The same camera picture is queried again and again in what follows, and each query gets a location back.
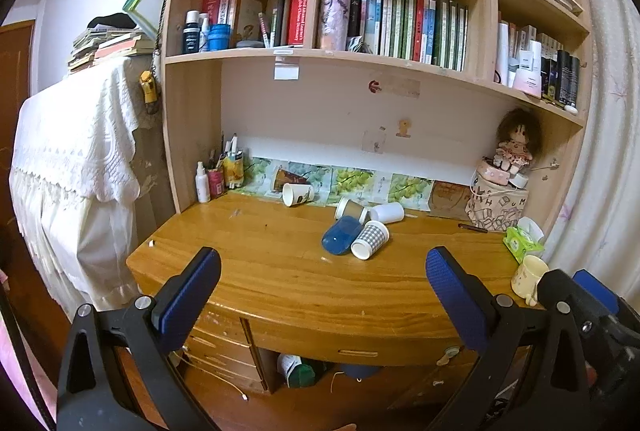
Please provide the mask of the row of upright books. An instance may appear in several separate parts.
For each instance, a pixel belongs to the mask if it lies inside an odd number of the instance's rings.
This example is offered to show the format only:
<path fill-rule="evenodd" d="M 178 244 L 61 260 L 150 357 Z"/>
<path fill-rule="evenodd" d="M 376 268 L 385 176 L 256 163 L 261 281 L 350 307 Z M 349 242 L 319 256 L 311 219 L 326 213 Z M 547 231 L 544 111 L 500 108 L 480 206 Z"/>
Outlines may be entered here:
<path fill-rule="evenodd" d="M 350 0 L 346 50 L 462 72 L 470 18 L 456 0 Z"/>

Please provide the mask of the white floral thermos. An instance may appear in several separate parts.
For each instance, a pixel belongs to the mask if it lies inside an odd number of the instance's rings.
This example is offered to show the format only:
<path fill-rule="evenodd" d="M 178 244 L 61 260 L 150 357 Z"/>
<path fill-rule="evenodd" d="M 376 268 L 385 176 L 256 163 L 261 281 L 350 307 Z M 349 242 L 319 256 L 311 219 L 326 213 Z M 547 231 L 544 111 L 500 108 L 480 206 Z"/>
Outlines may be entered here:
<path fill-rule="evenodd" d="M 346 50 L 349 5 L 350 0 L 321 0 L 318 40 L 322 50 Z"/>

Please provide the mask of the black white bottle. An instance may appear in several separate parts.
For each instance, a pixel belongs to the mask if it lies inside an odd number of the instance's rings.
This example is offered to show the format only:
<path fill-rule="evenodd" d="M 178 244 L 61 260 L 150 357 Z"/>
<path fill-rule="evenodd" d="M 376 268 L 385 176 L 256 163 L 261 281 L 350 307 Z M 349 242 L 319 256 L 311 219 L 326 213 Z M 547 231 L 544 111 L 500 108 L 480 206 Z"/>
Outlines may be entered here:
<path fill-rule="evenodd" d="M 200 50 L 200 12 L 190 10 L 186 12 L 186 21 L 182 31 L 182 53 L 198 53 Z"/>

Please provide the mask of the green white bottle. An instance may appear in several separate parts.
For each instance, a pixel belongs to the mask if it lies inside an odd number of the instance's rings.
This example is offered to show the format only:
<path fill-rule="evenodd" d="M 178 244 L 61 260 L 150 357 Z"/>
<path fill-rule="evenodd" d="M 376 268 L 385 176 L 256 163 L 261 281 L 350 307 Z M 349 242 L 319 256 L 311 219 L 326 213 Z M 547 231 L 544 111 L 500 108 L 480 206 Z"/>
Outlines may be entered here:
<path fill-rule="evenodd" d="M 280 354 L 277 359 L 277 370 L 288 388 L 308 388 L 316 383 L 314 369 L 298 355 Z"/>

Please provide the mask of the white printed paper cup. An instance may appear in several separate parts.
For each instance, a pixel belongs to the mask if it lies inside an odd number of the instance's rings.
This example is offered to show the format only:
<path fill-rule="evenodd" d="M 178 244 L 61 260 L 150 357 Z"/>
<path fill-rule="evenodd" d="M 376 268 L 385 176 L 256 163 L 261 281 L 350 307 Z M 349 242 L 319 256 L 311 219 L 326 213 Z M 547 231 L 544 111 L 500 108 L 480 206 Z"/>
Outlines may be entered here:
<path fill-rule="evenodd" d="M 282 188 L 282 202 L 287 207 L 310 203 L 314 200 L 314 187 L 310 184 L 286 183 Z"/>

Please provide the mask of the checkered paper cup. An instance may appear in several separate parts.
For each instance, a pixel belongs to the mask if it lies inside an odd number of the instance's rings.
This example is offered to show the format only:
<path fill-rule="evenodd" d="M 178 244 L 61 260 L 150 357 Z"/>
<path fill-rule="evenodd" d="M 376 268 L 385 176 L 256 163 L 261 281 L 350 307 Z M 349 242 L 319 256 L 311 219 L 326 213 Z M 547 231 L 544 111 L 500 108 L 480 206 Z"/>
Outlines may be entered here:
<path fill-rule="evenodd" d="M 380 221 L 368 221 L 350 245 L 350 251 L 359 260 L 369 260 L 390 240 L 390 231 Z"/>

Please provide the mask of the pink small box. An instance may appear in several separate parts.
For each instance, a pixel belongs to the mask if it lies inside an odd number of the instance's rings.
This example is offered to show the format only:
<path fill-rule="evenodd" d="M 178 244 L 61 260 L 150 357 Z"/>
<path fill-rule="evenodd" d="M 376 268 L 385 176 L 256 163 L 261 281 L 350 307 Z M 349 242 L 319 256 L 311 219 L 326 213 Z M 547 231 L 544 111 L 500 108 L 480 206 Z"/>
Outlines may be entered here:
<path fill-rule="evenodd" d="M 485 159 L 481 160 L 477 165 L 476 172 L 485 181 L 501 186 L 508 185 L 511 177 L 508 171 L 495 167 L 490 162 L 486 162 Z"/>

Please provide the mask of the red dictionary book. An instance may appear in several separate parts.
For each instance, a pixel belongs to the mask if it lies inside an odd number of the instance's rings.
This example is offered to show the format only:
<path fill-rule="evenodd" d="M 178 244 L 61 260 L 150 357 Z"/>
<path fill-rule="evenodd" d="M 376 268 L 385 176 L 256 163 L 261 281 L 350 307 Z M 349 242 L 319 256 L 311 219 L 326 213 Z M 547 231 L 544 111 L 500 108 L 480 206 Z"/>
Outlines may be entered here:
<path fill-rule="evenodd" d="M 291 0 L 288 17 L 288 44 L 304 44 L 308 0 Z"/>

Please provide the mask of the stack of books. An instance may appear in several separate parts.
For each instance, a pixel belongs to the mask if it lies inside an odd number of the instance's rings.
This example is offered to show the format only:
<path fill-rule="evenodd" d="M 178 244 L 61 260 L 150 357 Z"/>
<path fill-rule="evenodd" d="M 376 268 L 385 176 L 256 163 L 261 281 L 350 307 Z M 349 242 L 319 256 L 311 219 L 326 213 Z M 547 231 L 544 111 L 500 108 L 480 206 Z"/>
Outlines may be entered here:
<path fill-rule="evenodd" d="M 126 13 L 95 17 L 73 41 L 67 70 L 70 74 L 89 68 L 112 54 L 151 54 L 155 41 Z"/>

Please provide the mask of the blue plastic cup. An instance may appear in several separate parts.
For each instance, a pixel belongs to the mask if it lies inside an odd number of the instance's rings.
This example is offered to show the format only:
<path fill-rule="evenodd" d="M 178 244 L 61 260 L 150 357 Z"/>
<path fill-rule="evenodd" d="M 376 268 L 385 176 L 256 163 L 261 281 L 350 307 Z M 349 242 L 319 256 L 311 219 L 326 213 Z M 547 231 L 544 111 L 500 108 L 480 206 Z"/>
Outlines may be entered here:
<path fill-rule="evenodd" d="M 362 231 L 362 224 L 354 217 L 343 215 L 324 233 L 321 245 L 331 255 L 344 255 Z"/>

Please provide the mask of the yellow hanging toy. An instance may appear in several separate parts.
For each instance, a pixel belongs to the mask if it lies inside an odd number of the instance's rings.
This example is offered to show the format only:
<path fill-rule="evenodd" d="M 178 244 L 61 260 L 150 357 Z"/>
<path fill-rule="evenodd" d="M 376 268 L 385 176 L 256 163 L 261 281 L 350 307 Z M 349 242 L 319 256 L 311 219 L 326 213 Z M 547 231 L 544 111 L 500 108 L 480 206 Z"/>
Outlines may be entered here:
<path fill-rule="evenodd" d="M 155 107 L 158 101 L 157 84 L 151 70 L 143 70 L 139 78 L 139 84 L 142 87 L 144 104 Z"/>

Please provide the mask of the red pen holder cup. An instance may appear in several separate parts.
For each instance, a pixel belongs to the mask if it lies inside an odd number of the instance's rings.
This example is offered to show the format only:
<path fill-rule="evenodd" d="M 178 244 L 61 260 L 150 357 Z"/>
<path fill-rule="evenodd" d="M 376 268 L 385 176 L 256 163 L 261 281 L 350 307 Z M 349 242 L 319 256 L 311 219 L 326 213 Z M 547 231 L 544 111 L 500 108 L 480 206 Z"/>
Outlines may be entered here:
<path fill-rule="evenodd" d="M 226 191 L 226 181 L 224 180 L 224 168 L 217 167 L 207 170 L 209 194 L 212 198 L 224 195 Z"/>

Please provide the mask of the yellow pen holder can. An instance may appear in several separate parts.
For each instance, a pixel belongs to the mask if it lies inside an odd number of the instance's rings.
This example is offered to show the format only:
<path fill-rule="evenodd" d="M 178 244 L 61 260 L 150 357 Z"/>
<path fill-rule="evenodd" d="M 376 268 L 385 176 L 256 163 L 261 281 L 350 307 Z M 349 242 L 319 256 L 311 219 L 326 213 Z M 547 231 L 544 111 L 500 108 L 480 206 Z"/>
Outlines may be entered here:
<path fill-rule="evenodd" d="M 244 184 L 244 153 L 239 149 L 238 136 L 233 134 L 224 147 L 224 183 L 229 191 L 242 188 Z"/>

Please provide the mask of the white lace cloth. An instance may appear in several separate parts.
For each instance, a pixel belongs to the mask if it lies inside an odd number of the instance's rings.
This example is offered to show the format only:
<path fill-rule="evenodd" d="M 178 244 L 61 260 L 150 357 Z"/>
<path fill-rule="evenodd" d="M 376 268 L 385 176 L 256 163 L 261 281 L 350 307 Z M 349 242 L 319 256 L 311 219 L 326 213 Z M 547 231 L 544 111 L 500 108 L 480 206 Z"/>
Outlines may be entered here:
<path fill-rule="evenodd" d="M 9 185 L 18 230 L 51 298 L 123 307 L 128 255 L 175 212 L 162 116 L 145 107 L 149 56 L 112 54 L 21 107 Z"/>

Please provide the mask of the brown paper cup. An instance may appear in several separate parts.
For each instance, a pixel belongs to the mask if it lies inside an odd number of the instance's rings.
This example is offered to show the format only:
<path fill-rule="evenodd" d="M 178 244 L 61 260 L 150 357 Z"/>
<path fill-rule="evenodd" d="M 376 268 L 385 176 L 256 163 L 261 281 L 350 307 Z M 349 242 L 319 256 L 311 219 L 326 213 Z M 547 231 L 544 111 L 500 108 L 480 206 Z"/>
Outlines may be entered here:
<path fill-rule="evenodd" d="M 342 217 L 353 217 L 361 225 L 365 225 L 369 219 L 369 208 L 358 204 L 355 200 L 342 197 L 335 209 L 335 220 L 340 220 Z"/>

